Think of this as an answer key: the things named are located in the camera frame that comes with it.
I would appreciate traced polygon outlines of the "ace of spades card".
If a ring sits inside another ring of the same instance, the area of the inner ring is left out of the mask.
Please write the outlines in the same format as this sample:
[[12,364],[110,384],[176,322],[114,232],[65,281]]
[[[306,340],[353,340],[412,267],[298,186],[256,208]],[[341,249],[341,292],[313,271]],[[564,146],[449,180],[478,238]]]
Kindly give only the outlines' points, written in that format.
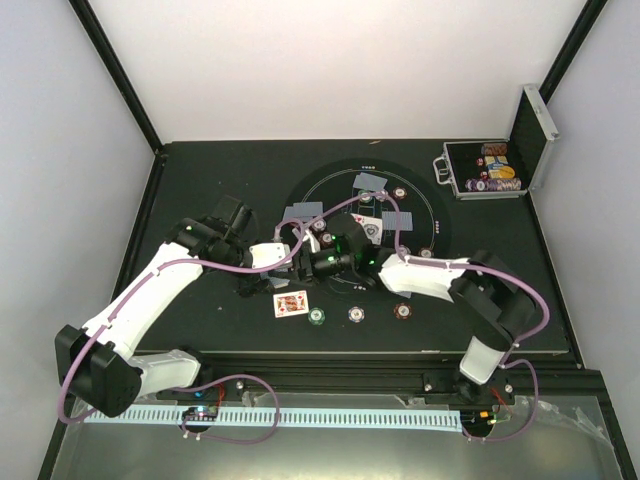
[[370,223],[362,225],[367,238],[374,245],[380,245],[383,236],[383,223],[380,219],[370,219]]

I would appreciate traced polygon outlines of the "king of hearts card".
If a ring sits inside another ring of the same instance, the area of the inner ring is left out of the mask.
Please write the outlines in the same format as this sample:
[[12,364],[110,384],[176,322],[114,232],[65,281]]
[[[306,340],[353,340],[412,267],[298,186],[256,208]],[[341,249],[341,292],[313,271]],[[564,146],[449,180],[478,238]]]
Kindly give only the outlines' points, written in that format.
[[276,318],[306,315],[309,312],[307,292],[301,290],[275,294],[273,306]]

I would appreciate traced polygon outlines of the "blue poker chip stack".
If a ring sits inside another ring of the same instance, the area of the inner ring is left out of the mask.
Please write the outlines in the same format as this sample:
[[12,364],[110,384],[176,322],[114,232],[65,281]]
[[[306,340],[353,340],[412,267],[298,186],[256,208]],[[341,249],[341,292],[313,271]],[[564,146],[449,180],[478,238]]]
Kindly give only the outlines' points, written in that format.
[[348,320],[354,323],[360,323],[365,318],[365,311],[358,306],[351,307],[348,310]]

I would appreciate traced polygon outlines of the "green poker chip stack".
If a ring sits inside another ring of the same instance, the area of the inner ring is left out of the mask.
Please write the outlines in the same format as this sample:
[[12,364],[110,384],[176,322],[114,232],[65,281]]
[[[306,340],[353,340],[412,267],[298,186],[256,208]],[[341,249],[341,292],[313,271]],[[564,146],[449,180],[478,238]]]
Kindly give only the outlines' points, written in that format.
[[319,326],[322,325],[326,320],[326,315],[323,309],[321,308],[312,308],[308,312],[308,321],[314,325]]

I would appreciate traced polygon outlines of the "red poker chip stack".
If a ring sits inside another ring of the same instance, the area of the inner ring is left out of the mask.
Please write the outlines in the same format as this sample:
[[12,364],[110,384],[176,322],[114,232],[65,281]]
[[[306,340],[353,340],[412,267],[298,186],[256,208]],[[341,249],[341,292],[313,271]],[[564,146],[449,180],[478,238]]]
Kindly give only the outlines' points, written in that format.
[[394,307],[394,315],[397,319],[409,319],[412,315],[412,308],[408,304],[399,303]]

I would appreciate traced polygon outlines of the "nine of hearts card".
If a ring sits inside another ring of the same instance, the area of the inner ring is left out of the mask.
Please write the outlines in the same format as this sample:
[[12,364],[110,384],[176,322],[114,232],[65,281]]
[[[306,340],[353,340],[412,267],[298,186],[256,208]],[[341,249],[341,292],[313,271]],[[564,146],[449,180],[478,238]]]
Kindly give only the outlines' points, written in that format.
[[366,216],[361,216],[359,214],[352,214],[352,217],[354,218],[354,220],[361,224],[361,225],[366,225],[370,223],[370,219]]

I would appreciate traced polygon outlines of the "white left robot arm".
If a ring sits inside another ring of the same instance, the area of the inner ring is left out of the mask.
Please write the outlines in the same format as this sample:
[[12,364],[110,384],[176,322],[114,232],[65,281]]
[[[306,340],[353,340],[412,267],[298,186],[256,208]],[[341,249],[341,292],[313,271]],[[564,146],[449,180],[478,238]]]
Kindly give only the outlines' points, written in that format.
[[175,225],[131,284],[82,327],[64,326],[54,340],[61,394],[73,394],[116,417],[138,398],[181,388],[193,399],[214,388],[213,372],[188,348],[138,356],[138,344],[178,294],[207,268],[262,273],[286,256],[278,243],[243,247],[216,219]]

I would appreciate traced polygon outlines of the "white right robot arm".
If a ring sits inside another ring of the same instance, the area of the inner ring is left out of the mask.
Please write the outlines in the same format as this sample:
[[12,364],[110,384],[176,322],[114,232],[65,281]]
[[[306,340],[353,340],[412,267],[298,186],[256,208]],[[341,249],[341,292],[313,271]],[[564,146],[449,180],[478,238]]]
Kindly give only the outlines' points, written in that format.
[[536,312],[542,312],[542,326],[549,319],[542,296],[497,269],[498,259],[485,251],[455,260],[411,255],[400,244],[390,248],[372,242],[365,227],[349,214],[331,218],[318,233],[299,226],[293,234],[302,242],[294,268],[303,278],[320,281],[350,272],[371,288],[456,305],[472,331],[454,379],[457,396],[467,403],[485,397],[493,373],[506,368],[521,341],[539,331],[530,325]]

